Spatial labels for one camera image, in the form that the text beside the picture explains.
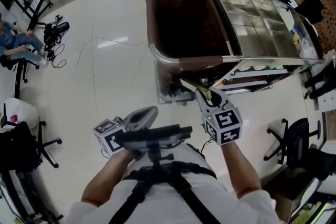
metal cart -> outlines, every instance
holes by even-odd
[[[314,28],[277,0],[146,0],[158,102],[187,102],[181,78],[228,94],[272,84],[323,62]]]

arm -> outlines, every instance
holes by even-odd
[[[11,50],[5,50],[4,55],[6,55],[6,56],[13,55],[13,54],[15,54],[19,51],[28,51],[27,45],[22,45],[20,47],[17,47],[15,49],[11,49]]]
[[[32,35],[34,34],[33,31],[26,31],[26,30],[23,30],[22,28],[20,28],[20,27],[18,27],[18,26],[16,26],[16,25],[13,26],[13,30],[14,30],[14,31],[18,31],[18,32],[20,32],[20,33],[23,33],[23,34],[25,34],[26,36],[32,36]]]
[[[257,172],[242,154],[235,142],[221,146],[229,171],[230,180],[238,199],[256,190],[261,190]]]
[[[101,206],[107,202],[114,187],[120,182],[131,159],[130,152],[126,150],[110,158],[103,169],[86,186],[81,201],[95,206]]]

white shirt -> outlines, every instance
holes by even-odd
[[[161,150],[161,153],[162,156],[173,153],[175,161],[197,163],[211,169],[198,153],[184,143],[171,150]],[[132,170],[151,165],[148,156],[145,155],[141,160],[129,165],[126,175]],[[212,176],[188,173],[183,174],[183,177],[192,185],[192,191],[220,223],[279,223],[271,205],[270,196],[266,191],[248,193],[238,200]],[[75,202],[71,206],[66,224],[108,224],[131,195],[136,183],[136,180],[119,182],[112,192],[111,199],[99,208],[86,202]],[[201,223],[201,221],[174,188],[167,183],[162,183],[152,186],[145,201],[137,205],[125,223],[187,224]]]

black harness strap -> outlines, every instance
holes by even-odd
[[[185,200],[191,210],[203,224],[220,224],[220,222],[209,212],[191,190],[192,186],[181,175],[181,173],[206,174],[216,178],[214,172],[207,168],[200,167],[193,163],[171,162],[162,165],[161,170],[154,170],[152,167],[144,167],[131,174],[123,180],[138,180],[132,194],[120,207],[110,220],[109,224],[123,224],[131,216],[136,206],[142,203],[146,194],[154,184],[169,183]]]

plastic container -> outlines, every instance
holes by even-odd
[[[37,126],[40,115],[36,107],[16,98],[9,98],[4,103],[6,104],[6,115],[9,121],[13,115],[16,115],[17,122],[14,123],[25,121],[30,129]],[[1,106],[2,115],[4,115],[4,103]],[[12,128],[14,127],[10,125],[4,126],[4,129],[8,130]]]

